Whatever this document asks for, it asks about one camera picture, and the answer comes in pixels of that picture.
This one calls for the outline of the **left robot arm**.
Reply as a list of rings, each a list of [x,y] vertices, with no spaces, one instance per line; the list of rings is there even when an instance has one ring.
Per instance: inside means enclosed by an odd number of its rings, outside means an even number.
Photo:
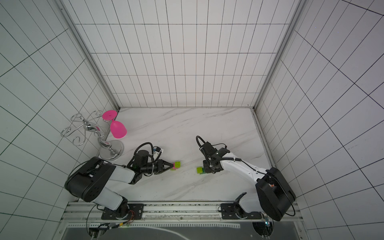
[[[160,159],[161,154],[160,148],[152,152],[139,150],[124,166],[93,157],[70,174],[65,189],[85,202],[105,207],[116,214],[118,219],[124,219],[130,212],[128,200],[107,188],[108,181],[134,185],[143,176],[159,175],[173,169],[175,164]]]

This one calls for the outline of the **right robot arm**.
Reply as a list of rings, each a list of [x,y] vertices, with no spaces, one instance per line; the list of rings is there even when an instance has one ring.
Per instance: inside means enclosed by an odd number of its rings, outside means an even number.
[[[227,147],[216,149],[209,142],[199,142],[199,150],[204,156],[203,172],[216,174],[228,171],[236,174],[256,189],[256,193],[240,194],[232,204],[222,204],[223,219],[263,219],[268,217],[281,221],[293,207],[296,195],[277,168],[264,169],[253,166],[230,152]]]

